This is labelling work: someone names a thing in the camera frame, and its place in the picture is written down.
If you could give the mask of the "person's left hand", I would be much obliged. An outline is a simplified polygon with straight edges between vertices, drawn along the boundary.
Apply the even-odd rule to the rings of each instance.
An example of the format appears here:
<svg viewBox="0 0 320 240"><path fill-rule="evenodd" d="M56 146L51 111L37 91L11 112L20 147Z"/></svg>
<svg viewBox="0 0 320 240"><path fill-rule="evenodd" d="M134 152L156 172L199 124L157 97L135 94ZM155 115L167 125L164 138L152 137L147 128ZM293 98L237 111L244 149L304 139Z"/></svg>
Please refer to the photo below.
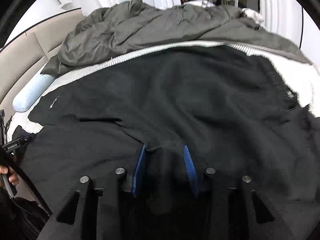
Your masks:
<svg viewBox="0 0 320 240"><path fill-rule="evenodd" d="M8 177L8 181L10 181L12 185L16 186L19 184L20 181L18 174L11 167L0 165L0 171L1 174L10 174L10 176Z"/></svg>

